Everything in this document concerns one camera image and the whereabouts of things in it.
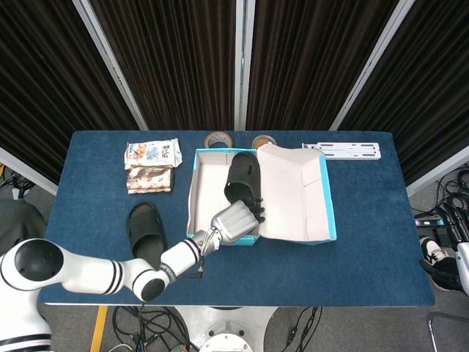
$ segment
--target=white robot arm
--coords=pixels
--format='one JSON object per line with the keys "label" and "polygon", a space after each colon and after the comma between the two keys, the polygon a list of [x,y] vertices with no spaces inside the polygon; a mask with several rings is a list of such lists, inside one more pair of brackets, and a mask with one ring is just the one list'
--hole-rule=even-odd
{"label": "white robot arm", "polygon": [[157,271],[139,258],[118,262],[85,257],[42,239],[19,243],[0,257],[0,352],[51,349],[51,329],[37,311],[42,287],[61,283],[71,292],[111,295],[125,286],[141,301],[151,301],[221,243],[234,243],[256,228],[256,212],[262,209],[258,204],[255,208],[253,212],[238,201],[222,210],[208,231],[164,252]]}

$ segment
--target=table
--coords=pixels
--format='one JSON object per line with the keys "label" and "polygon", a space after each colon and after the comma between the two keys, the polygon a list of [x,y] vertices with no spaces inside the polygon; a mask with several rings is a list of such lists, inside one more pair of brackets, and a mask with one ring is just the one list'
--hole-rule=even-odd
{"label": "table", "polygon": [[[115,260],[132,258],[125,231],[138,202],[156,204],[170,246],[185,238],[196,148],[209,131],[79,131],[64,165],[46,238],[67,250]],[[435,298],[420,268],[418,236],[392,135],[359,131],[229,132],[235,147],[260,134],[282,147],[302,142],[378,142],[379,161],[327,161],[337,241],[307,246],[260,238],[252,247],[223,247],[205,260],[203,279],[171,285],[151,304],[210,306],[428,306]],[[183,163],[167,194],[127,194],[127,142],[178,137]],[[46,287],[41,302],[138,304],[113,296]]]}

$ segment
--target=curtain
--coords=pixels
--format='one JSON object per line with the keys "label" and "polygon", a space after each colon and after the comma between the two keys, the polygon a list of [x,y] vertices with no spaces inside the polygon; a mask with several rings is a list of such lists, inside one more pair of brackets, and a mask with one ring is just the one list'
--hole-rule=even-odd
{"label": "curtain", "polygon": [[71,1],[0,1],[0,147],[58,183],[74,131],[137,129]]}
{"label": "curtain", "polygon": [[235,0],[92,0],[150,129],[233,129]]}
{"label": "curtain", "polygon": [[329,129],[396,3],[256,0],[247,129]]}
{"label": "curtain", "polygon": [[469,145],[469,6],[418,0],[340,129],[390,131],[406,183]]}

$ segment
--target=masking tape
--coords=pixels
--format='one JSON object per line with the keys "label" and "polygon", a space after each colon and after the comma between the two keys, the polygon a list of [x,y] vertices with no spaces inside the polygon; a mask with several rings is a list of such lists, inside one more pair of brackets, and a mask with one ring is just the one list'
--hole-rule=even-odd
{"label": "masking tape", "polygon": [[210,133],[204,142],[204,146],[206,148],[212,147],[215,143],[224,143],[226,147],[232,148],[233,147],[233,140],[226,132],[215,131]]}

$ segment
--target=open box lid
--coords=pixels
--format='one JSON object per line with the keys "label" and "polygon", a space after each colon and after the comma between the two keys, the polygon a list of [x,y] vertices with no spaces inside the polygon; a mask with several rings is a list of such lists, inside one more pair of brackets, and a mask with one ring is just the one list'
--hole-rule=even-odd
{"label": "open box lid", "polygon": [[264,144],[257,150],[266,238],[304,243],[336,239],[325,156],[312,149]]}

